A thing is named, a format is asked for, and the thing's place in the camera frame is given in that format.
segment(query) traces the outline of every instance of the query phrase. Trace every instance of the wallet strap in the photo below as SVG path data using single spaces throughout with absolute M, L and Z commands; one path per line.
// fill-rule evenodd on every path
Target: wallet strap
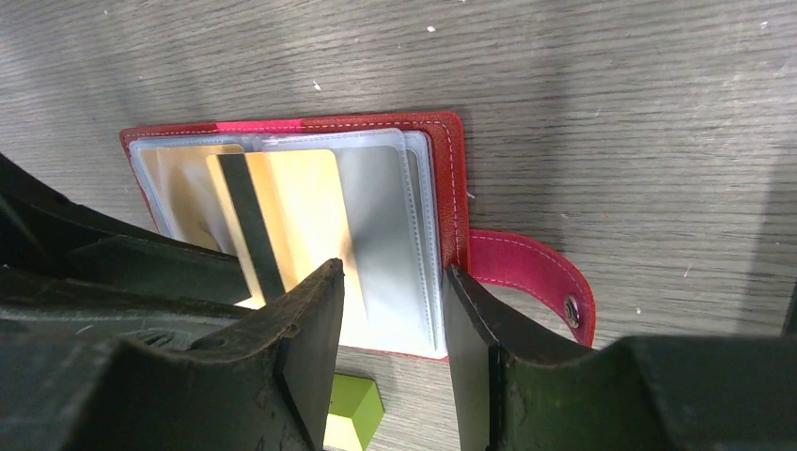
M 523 235 L 470 229 L 470 273 L 480 283 L 519 289 L 553 310 L 576 340 L 592 346 L 595 300 L 566 258 Z

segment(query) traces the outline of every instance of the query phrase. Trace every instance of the yellow-green cube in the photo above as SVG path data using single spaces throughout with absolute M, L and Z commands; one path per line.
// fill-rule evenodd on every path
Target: yellow-green cube
M 324 448 L 363 451 L 382 422 L 384 408 L 376 382 L 335 374 Z

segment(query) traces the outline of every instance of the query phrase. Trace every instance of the red wallet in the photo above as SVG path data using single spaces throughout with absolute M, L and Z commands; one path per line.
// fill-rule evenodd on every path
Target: red wallet
M 575 266 L 556 251 L 528 237 L 470 228 L 464 132 L 459 117 L 454 113 L 389 113 L 157 125 L 123 130 L 119 138 L 130 159 L 129 145 L 139 138 L 221 133 L 352 132 L 385 128 L 420 131 L 430 138 L 443 266 L 458 265 L 479 282 L 528 293 L 556 312 L 579 343 L 591 346 L 595 334 L 595 302 L 589 284 Z M 578 321 L 573 321 L 572 312 L 567 311 L 572 308 L 577 312 Z

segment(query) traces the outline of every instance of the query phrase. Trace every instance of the wood grain surface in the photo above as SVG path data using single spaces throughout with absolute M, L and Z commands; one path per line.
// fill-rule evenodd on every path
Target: wood grain surface
M 796 45 L 791 0 L 3 0 L 0 151 L 152 228 L 122 128 L 451 109 L 473 225 L 581 268 L 599 346 L 776 334 L 797 274 Z M 457 448 L 445 365 L 343 350 L 339 370 L 382 391 L 371 449 Z

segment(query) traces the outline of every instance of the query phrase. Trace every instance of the gold card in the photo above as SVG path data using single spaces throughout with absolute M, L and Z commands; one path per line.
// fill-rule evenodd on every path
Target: gold card
M 175 240 L 234 253 L 206 163 L 209 155 L 229 153 L 243 153 L 243 148 L 226 144 L 141 150 L 141 162 Z
M 342 259 L 346 294 L 340 339 L 368 343 L 366 310 L 335 154 L 314 149 L 246 153 L 244 158 L 285 291 L 327 259 Z M 257 244 L 247 243 L 242 236 L 239 213 L 232 206 L 219 159 L 210 156 L 208 167 L 244 274 L 248 273 L 253 299 L 246 305 L 260 307 L 265 300 L 257 299 L 261 292 L 250 283 L 257 278 L 246 249 Z

